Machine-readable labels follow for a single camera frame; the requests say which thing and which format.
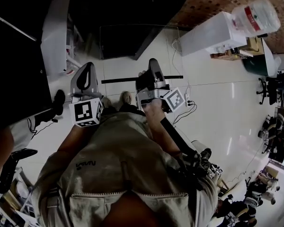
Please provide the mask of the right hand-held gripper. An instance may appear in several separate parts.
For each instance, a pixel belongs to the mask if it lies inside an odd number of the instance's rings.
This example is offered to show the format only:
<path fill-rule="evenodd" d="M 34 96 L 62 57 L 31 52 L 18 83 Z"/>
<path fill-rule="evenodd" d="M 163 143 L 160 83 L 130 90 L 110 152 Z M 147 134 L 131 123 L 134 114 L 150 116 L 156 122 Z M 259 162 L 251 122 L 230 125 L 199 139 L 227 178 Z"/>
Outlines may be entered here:
<path fill-rule="evenodd" d="M 142 110 L 145 104 L 149 104 L 153 99 L 160 98 L 164 112 L 175 112 L 185 103 L 184 96 L 178 88 L 171 89 L 169 84 L 160 88 L 153 86 L 153 77 L 156 82 L 165 82 L 159 62 L 155 58 L 149 60 L 149 69 L 151 71 L 141 72 L 135 81 L 135 98 L 138 108 Z"/>

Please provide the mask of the glass sheet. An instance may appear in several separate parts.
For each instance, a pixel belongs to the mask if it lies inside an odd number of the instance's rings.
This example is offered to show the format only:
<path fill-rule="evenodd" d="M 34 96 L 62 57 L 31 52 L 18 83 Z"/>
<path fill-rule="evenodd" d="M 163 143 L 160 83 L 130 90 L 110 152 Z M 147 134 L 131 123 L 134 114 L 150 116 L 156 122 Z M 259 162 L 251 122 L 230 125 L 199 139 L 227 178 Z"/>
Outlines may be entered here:
<path fill-rule="evenodd" d="M 146 36 L 144 39 L 143 43 L 139 47 L 137 53 L 134 55 L 134 58 L 138 58 L 142 54 L 142 49 L 146 49 L 151 42 L 156 38 L 156 36 L 166 28 L 166 26 L 162 25 L 146 25 L 147 28 L 149 29 L 149 34 Z M 169 76 L 164 76 L 165 79 L 183 79 L 184 76 L 179 74 L 179 75 L 169 75 Z M 101 82 L 103 84 L 110 84 L 110 83 L 119 83 L 119 82 L 129 82 L 129 81 L 136 81 L 137 77 L 135 78 L 120 78 L 120 79 L 105 79 L 102 80 Z M 153 77 L 153 86 L 155 88 L 160 88 L 160 87 L 165 87 L 166 82 L 156 82 L 154 77 Z"/>

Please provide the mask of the person's right forearm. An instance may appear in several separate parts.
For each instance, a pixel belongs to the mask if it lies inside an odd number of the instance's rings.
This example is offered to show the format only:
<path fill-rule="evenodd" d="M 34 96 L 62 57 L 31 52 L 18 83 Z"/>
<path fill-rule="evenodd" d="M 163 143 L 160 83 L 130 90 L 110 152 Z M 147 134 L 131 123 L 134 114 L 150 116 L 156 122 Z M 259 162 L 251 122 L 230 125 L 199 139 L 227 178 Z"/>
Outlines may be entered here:
<path fill-rule="evenodd" d="M 152 133 L 153 140 L 160 145 L 163 151 L 170 154 L 171 156 L 179 155 L 181 153 L 179 147 L 176 145 L 176 143 L 173 141 L 171 136 L 161 124 L 161 121 L 166 117 L 160 115 L 159 117 L 151 116 L 146 118 Z"/>

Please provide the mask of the person's right shoe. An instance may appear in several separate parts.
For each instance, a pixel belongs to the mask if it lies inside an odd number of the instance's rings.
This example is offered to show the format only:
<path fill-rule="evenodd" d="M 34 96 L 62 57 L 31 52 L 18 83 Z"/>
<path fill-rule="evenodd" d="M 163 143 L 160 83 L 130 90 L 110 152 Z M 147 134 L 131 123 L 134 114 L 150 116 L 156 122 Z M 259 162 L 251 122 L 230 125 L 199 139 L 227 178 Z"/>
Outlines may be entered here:
<path fill-rule="evenodd" d="M 128 91 L 124 91 L 121 96 L 121 100 L 123 104 L 131 105 L 132 103 L 132 96 L 131 93 Z"/>

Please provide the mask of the person's black trousers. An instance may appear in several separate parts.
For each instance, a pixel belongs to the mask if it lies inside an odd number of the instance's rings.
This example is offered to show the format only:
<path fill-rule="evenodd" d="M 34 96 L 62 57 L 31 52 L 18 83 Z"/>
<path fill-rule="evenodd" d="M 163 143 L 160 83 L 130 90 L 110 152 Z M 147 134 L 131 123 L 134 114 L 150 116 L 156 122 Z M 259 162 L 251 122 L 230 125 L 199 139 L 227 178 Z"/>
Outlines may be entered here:
<path fill-rule="evenodd" d="M 139 110 L 136 106 L 134 105 L 130 105 L 130 104 L 123 104 L 119 110 L 117 110 L 116 108 L 114 108 L 113 106 L 109 106 L 108 108 L 104 108 L 102 111 L 102 116 L 104 115 L 109 115 L 109 114 L 115 114 L 115 113 L 134 113 L 134 114 L 138 114 L 141 116 L 145 116 L 145 113 L 141 110 Z"/>

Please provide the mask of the black cabinet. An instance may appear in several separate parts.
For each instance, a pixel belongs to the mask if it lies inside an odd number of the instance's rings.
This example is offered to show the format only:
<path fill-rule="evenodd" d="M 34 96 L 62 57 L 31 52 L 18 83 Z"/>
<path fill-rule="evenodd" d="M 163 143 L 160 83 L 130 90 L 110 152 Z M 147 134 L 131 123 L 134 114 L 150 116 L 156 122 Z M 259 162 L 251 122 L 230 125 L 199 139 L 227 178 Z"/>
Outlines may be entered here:
<path fill-rule="evenodd" d="M 51 107 L 40 44 L 0 16 L 0 130 Z"/>

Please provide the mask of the person's grey shirt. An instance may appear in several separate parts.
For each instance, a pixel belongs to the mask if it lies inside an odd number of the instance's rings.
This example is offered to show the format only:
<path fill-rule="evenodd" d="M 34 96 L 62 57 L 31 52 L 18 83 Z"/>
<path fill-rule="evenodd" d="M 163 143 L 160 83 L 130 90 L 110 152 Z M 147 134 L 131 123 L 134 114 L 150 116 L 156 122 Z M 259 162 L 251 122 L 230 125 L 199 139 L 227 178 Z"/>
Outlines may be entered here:
<path fill-rule="evenodd" d="M 134 225 L 207 227 L 218 196 L 199 158 L 189 147 L 176 156 L 163 150 L 144 116 L 105 116 L 78 153 L 48 158 L 32 193 L 35 217 L 42 227 L 100 227 L 122 216 L 119 201 L 131 194 L 147 212 Z"/>

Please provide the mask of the white water dispenser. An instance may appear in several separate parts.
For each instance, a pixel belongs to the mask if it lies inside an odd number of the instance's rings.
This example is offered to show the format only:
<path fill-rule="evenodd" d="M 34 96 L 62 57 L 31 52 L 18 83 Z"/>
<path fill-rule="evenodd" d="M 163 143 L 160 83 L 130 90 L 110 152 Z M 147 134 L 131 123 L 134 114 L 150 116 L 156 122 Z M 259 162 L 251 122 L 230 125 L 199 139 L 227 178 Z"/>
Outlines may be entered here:
<path fill-rule="evenodd" d="M 224 53 L 226 50 L 247 45 L 246 36 L 237 30 L 232 16 L 220 12 L 179 38 L 182 56 L 201 50 L 210 54 Z"/>

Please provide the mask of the low cluttered brown box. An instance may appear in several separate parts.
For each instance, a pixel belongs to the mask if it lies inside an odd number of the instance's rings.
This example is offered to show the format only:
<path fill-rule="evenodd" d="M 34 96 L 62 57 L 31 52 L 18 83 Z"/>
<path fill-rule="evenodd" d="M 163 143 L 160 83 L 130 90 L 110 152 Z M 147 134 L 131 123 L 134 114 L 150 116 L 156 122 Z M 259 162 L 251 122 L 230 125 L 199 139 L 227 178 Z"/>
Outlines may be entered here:
<path fill-rule="evenodd" d="M 240 48 L 234 48 L 234 49 L 226 50 L 224 53 L 210 54 L 210 57 L 211 59 L 236 61 L 236 60 L 243 60 L 243 59 L 251 58 L 251 57 L 254 57 L 254 55 L 245 50 L 241 50 Z"/>

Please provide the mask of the cardboard box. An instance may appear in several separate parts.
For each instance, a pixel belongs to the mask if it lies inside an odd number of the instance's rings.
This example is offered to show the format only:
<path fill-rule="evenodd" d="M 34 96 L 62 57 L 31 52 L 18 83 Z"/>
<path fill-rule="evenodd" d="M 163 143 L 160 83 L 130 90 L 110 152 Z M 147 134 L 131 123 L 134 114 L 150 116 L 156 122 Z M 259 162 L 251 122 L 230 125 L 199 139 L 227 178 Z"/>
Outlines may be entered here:
<path fill-rule="evenodd" d="M 247 44 L 241 46 L 240 49 L 247 51 L 254 56 L 264 54 L 262 39 L 258 37 L 247 38 Z"/>

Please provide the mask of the spare hand-held gripper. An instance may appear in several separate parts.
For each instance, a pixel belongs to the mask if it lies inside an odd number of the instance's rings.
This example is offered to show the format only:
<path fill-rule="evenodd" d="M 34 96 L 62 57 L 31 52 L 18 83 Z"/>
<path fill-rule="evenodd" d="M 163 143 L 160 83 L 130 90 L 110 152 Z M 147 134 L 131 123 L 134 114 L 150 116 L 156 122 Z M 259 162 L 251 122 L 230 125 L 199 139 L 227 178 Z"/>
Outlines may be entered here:
<path fill-rule="evenodd" d="M 207 173 L 212 180 L 217 181 L 221 177 L 223 169 L 216 164 L 210 163 L 207 169 Z"/>

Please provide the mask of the clear water jug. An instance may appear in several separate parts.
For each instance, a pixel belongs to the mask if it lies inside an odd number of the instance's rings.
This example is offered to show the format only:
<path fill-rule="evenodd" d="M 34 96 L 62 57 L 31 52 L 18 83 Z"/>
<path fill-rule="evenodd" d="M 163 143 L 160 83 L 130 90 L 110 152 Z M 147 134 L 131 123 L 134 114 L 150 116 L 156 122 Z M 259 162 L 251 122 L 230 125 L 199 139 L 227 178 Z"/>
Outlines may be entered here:
<path fill-rule="evenodd" d="M 254 0 L 237 6 L 231 16 L 236 30 L 246 37 L 273 33 L 281 27 L 277 12 L 269 0 Z"/>

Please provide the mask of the black office chair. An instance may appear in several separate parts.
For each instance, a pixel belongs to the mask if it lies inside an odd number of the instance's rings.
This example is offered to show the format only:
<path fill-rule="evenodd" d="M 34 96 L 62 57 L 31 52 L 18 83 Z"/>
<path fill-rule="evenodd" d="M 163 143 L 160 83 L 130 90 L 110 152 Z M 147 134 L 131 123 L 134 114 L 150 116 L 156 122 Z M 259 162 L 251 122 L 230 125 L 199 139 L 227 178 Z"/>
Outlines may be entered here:
<path fill-rule="evenodd" d="M 266 77 L 258 79 L 261 83 L 262 90 L 257 91 L 257 95 L 262 95 L 262 100 L 259 102 L 263 104 L 265 98 L 269 98 L 269 104 L 273 105 L 280 99 L 281 106 L 284 105 L 284 73 L 278 74 L 276 78 Z"/>

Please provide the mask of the wooden stool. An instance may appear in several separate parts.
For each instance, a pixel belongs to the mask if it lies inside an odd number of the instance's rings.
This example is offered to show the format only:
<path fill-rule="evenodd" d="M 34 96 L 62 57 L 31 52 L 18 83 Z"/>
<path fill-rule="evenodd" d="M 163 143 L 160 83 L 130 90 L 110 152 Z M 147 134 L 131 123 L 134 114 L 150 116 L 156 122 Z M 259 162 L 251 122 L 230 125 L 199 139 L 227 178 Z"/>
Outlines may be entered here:
<path fill-rule="evenodd" d="M 223 194 L 228 192 L 242 192 L 246 190 L 246 184 L 244 181 L 233 183 L 225 182 L 223 179 L 220 179 L 217 183 L 217 187 Z"/>

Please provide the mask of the metal shelf rack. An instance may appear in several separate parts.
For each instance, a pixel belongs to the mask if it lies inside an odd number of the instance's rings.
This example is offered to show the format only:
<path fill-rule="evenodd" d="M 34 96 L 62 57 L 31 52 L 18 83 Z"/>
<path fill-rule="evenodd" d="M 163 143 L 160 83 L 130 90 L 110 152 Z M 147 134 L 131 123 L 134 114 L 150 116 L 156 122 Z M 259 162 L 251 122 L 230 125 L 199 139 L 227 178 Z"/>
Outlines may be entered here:
<path fill-rule="evenodd" d="M 21 167 L 4 194 L 0 193 L 0 227 L 40 227 L 31 202 L 32 186 Z"/>

